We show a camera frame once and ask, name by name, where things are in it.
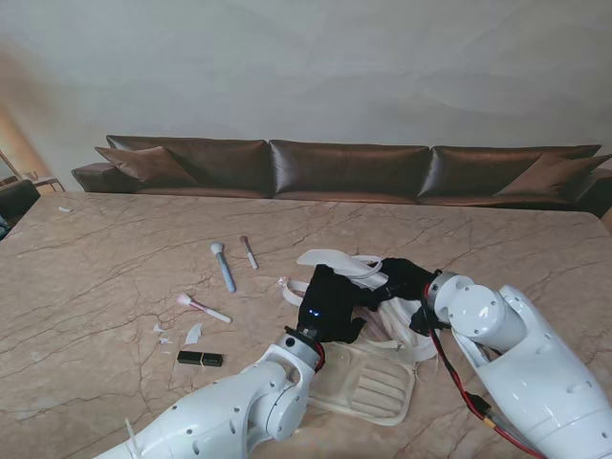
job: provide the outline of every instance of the sofa armrest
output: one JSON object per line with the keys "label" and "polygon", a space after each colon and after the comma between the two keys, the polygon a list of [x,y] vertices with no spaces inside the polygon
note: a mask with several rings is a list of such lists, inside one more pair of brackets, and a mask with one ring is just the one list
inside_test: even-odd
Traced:
{"label": "sofa armrest", "polygon": [[29,180],[0,188],[0,215],[7,220],[21,217],[38,200],[40,193]]}
{"label": "sofa armrest", "polygon": [[73,169],[73,176],[85,191],[93,193],[131,193],[138,181],[125,175],[114,164],[95,163]]}
{"label": "sofa armrest", "polygon": [[574,206],[602,218],[612,207],[612,169],[595,169],[576,190]]}

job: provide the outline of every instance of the pink makeup brush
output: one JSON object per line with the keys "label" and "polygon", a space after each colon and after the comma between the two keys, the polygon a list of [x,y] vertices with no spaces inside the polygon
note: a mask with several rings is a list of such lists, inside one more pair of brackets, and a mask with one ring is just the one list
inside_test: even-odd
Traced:
{"label": "pink makeup brush", "polygon": [[192,299],[188,294],[180,294],[176,300],[185,306],[191,306],[195,309],[199,309],[207,313],[209,316],[213,316],[218,318],[219,320],[223,320],[226,323],[231,323],[231,317],[224,316],[221,313],[217,313],[214,309],[210,309],[206,307],[204,304],[198,303],[195,299]]}

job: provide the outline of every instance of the marble table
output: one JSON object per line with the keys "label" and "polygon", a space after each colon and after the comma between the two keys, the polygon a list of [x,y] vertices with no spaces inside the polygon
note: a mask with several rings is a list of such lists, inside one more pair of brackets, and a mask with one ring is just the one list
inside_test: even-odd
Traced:
{"label": "marble table", "polygon": [[[69,208],[69,213],[58,207]],[[246,234],[260,269],[238,237]],[[208,249],[227,244],[238,292]],[[42,197],[0,243],[0,455],[86,458],[127,438],[170,404],[256,360],[295,325],[278,279],[308,279],[295,260],[314,248],[408,257],[526,292],[612,395],[612,237],[593,215],[65,193]],[[232,324],[178,306],[185,291]],[[221,368],[175,363],[192,350]],[[153,327],[166,330],[160,344]],[[468,390],[483,394],[444,333]],[[526,457],[480,424],[434,361],[418,368],[406,420],[395,427],[309,408],[287,442],[255,458]]]}

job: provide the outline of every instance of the small debris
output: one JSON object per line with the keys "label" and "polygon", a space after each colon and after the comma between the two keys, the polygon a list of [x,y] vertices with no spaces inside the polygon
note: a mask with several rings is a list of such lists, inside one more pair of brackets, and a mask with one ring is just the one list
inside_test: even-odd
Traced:
{"label": "small debris", "polygon": [[185,345],[195,344],[196,342],[198,342],[198,339],[200,338],[201,335],[202,335],[202,324],[196,323],[193,327],[191,327],[191,330],[189,330],[189,333],[187,333],[187,336],[185,338]]}

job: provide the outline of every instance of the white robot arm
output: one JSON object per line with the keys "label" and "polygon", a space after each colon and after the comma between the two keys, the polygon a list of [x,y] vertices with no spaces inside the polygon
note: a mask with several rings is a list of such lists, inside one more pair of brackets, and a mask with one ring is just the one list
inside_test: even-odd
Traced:
{"label": "white robot arm", "polygon": [[284,440],[299,426],[322,356],[288,329],[240,374],[196,390],[138,435],[98,459],[244,459],[259,443]]}
{"label": "white robot arm", "polygon": [[[612,457],[612,409],[605,393],[524,294],[441,273],[426,303],[450,324],[474,371],[518,430],[516,440],[551,459]],[[490,359],[486,348],[499,357]]]}

